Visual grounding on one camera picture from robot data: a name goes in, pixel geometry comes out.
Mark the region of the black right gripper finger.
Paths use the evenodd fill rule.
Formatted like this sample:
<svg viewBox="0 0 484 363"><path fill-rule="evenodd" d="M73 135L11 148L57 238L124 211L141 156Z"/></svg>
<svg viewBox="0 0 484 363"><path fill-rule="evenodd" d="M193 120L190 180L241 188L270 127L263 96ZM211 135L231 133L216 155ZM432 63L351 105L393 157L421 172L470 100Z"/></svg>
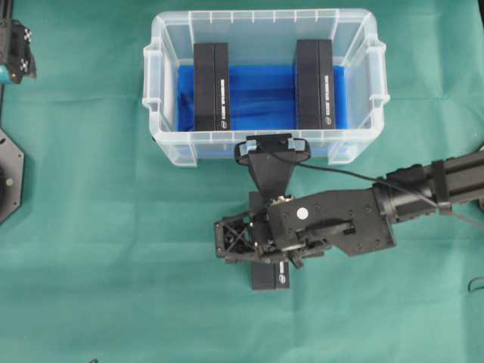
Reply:
<svg viewBox="0 0 484 363"><path fill-rule="evenodd" d="M215 251L226 263L265 262L265 213L244 212L213 225Z"/></svg>

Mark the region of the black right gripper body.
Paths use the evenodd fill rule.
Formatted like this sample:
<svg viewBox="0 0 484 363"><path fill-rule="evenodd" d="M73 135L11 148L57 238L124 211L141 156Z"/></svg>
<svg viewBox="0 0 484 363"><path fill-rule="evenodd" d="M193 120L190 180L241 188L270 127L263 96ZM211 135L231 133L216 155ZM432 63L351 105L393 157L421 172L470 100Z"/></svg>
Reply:
<svg viewBox="0 0 484 363"><path fill-rule="evenodd" d="M272 248L262 253L263 261L286 259L296 268L333 247L357 256L396 245L372 188L325 191L267 206L251 218L250 241Z"/></svg>

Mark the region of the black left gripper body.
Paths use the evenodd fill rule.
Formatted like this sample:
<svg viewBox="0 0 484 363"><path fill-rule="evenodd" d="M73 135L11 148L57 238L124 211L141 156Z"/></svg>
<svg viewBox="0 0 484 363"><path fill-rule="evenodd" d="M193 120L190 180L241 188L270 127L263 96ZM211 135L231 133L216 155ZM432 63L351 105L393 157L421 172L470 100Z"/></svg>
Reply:
<svg viewBox="0 0 484 363"><path fill-rule="evenodd" d="M36 79L36 61L30 49L32 31L20 21L1 19L1 84L21 84Z"/></svg>

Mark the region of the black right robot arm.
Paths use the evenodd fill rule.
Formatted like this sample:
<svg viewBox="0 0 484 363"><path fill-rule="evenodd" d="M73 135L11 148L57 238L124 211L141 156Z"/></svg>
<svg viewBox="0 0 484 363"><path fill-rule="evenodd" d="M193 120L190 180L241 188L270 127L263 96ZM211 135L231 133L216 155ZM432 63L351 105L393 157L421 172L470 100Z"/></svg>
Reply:
<svg viewBox="0 0 484 363"><path fill-rule="evenodd" d="M227 263L291 262L332 247L357 256L395 246L392 225L483 197L483 154L415 164L375 179L366 189L323 191L275 203L265 200L214 224L215 250Z"/></svg>

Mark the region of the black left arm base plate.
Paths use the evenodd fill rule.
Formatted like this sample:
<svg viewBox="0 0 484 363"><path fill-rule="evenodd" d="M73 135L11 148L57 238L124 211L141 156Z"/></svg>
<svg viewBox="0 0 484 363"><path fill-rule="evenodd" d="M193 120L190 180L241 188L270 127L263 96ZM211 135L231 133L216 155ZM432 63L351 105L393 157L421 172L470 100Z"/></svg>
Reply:
<svg viewBox="0 0 484 363"><path fill-rule="evenodd" d="M22 203L24 153L1 130L1 223Z"/></svg>

